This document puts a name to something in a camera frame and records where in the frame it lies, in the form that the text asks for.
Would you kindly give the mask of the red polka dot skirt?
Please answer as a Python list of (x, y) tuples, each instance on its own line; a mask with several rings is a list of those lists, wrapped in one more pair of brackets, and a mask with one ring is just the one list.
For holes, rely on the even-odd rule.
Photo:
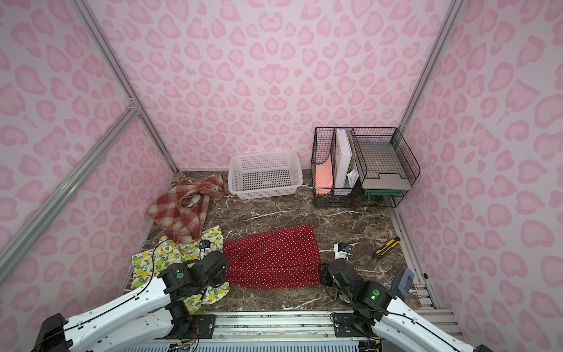
[(313, 224), (256, 234), (224, 243), (228, 282), (238, 287), (277, 289), (320, 284), (321, 264)]

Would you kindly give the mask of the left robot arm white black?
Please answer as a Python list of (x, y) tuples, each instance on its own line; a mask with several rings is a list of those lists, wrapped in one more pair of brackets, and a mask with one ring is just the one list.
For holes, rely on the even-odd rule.
[(70, 318), (45, 319), (34, 351), (120, 351), (164, 337), (198, 333), (185, 300), (225, 283), (227, 256), (212, 251), (201, 260), (173, 263), (130, 293)]

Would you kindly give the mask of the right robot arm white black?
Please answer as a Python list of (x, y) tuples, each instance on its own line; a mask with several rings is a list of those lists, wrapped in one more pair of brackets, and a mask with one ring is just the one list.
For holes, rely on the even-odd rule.
[(375, 335), (403, 351), (489, 351), (473, 347), (419, 315), (405, 300), (413, 284), (413, 271), (399, 271), (390, 287), (365, 280), (353, 266), (340, 258), (318, 267), (320, 283), (337, 290), (352, 308), (352, 327), (367, 337)]

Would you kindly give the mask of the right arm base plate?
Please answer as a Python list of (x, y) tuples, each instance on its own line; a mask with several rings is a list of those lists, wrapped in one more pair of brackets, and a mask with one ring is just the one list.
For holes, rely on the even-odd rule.
[(352, 312), (332, 312), (329, 318), (333, 323), (335, 337), (377, 337), (372, 331), (372, 326)]

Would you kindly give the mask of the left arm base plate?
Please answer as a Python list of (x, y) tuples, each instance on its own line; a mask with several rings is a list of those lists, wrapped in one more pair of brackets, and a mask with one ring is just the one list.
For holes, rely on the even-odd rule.
[(216, 315), (195, 315), (189, 318), (173, 318), (172, 330), (158, 340), (211, 339), (216, 324)]

